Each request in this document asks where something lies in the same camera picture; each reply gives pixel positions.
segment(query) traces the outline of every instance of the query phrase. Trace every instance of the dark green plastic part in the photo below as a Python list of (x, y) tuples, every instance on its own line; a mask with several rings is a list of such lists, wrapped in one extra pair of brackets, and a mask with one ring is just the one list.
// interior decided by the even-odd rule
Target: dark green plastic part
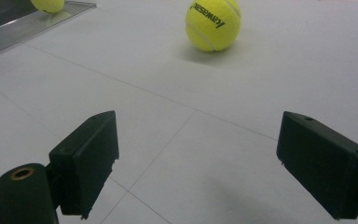
[(49, 157), (52, 173), (62, 178), (62, 213), (87, 218), (118, 159), (115, 112), (87, 119)]
[(333, 218), (357, 218), (358, 144), (315, 119), (284, 112), (277, 155)]
[(0, 224), (13, 223), (58, 223), (41, 164), (26, 164), (0, 177)]

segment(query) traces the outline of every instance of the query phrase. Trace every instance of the white tile floor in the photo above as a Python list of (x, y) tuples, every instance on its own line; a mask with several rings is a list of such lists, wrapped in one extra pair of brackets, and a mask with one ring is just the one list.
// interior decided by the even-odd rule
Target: white tile floor
[(100, 0), (0, 54), (0, 175), (116, 110), (120, 160), (89, 219), (61, 223), (337, 223), (276, 140), (289, 110), (358, 143), (358, 2), (240, 0), (220, 53), (187, 41), (189, 4)]

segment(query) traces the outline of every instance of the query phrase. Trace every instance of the glass panel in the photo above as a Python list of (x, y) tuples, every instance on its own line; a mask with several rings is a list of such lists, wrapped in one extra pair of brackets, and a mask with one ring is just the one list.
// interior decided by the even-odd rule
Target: glass panel
[(63, 10), (59, 13), (48, 14), (33, 10), (30, 14), (0, 25), (0, 51), (94, 7), (96, 4), (90, 1), (65, 2)]

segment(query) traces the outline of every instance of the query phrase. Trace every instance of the screw hole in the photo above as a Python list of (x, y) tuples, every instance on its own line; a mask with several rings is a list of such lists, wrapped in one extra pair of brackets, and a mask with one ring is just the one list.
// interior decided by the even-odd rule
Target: screw hole
[(33, 174), (34, 174), (34, 168), (32, 167), (20, 168), (11, 174), (10, 179), (23, 180)]

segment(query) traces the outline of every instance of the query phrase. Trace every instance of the fuzzy yellow ball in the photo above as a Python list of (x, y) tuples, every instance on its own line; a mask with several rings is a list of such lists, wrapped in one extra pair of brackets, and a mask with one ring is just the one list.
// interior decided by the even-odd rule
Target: fuzzy yellow ball
[(228, 48), (241, 29), (241, 10), (235, 0), (196, 0), (186, 13), (186, 33), (204, 51)]
[(47, 13), (57, 13), (63, 9), (64, 0), (31, 0), (34, 7)]

